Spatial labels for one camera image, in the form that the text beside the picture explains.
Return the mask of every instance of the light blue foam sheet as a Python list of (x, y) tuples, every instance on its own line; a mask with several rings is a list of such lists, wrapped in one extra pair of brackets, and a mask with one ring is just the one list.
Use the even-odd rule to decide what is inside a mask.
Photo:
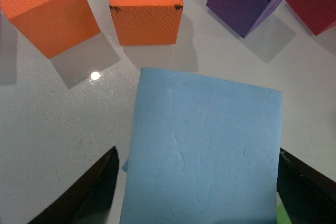
[(121, 224), (277, 223), (282, 93), (143, 68)]

